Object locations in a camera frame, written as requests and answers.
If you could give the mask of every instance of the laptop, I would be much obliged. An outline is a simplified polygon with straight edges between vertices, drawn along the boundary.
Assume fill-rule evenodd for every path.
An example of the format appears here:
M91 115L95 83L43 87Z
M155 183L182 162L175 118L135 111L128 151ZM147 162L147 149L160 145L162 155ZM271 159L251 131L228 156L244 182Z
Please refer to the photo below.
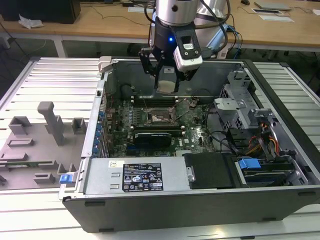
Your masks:
M272 9L272 10L284 10L290 11L291 8L283 3L273 3L273 2L264 2L264 1L255 1L255 5L257 5L261 9Z

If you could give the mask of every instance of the metal bracket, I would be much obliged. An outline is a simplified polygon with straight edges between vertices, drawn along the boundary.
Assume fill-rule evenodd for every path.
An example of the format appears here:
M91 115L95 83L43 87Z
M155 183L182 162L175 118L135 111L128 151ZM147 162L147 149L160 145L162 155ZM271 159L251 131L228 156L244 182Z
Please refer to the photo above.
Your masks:
M100 73L105 73L112 69L112 57L111 56L102 56L99 58L98 69Z

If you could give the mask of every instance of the screw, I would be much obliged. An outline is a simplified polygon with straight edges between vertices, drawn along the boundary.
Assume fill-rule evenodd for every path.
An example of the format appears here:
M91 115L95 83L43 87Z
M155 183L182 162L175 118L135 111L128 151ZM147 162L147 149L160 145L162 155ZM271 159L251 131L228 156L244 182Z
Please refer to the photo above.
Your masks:
M176 12L176 11L178 11L178 6L177 5L173 5L171 7L171 9L172 9L173 12Z

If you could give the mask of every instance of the white paper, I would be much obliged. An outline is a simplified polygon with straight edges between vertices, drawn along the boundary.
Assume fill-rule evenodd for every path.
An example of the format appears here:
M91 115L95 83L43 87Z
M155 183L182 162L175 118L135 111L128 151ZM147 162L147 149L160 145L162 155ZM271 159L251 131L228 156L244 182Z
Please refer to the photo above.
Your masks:
M287 16L267 16L267 15L259 15L265 21L277 21L277 22L292 22L294 23L290 17Z
M24 26L27 29L31 29L31 28L39 28L39 27L43 27L44 25L42 24L41 20L31 20L31 19L27 19L23 16L21 16L19 14L20 20L18 21L19 24L21 24L22 26Z
M315 15L320 16L320 10L313 9L312 12L313 12Z
M128 7L128 12L143 13L144 8L140 7L140 6L130 6L130 7ZM152 14L154 12L154 10L151 8L147 8L146 12Z

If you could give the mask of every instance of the power supply label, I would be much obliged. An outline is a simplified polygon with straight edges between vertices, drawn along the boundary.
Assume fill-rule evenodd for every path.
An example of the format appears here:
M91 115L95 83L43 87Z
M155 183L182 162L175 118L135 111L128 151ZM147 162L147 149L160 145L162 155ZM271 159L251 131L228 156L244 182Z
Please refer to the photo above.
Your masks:
M163 191L161 163L124 164L122 190L126 193Z

